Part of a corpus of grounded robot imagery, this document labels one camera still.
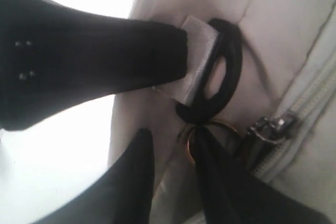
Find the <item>zipper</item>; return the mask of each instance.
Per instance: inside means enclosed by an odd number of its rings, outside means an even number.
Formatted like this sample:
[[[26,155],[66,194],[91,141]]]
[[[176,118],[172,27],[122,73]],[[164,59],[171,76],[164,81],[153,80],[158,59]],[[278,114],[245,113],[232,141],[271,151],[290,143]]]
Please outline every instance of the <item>zipper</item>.
[[[327,103],[335,90],[336,52],[285,113],[273,120],[261,118],[248,129],[249,136],[274,146],[252,170],[253,175],[260,178],[278,162],[300,133],[302,124],[316,108]]]

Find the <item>floor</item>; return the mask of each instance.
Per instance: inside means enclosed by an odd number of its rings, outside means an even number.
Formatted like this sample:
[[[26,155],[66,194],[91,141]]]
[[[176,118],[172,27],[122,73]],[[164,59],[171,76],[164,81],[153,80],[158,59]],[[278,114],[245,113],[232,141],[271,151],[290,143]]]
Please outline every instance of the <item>floor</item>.
[[[126,18],[133,0],[54,0]],[[0,142],[0,223],[28,224],[73,199],[106,170],[114,96],[90,101]]]

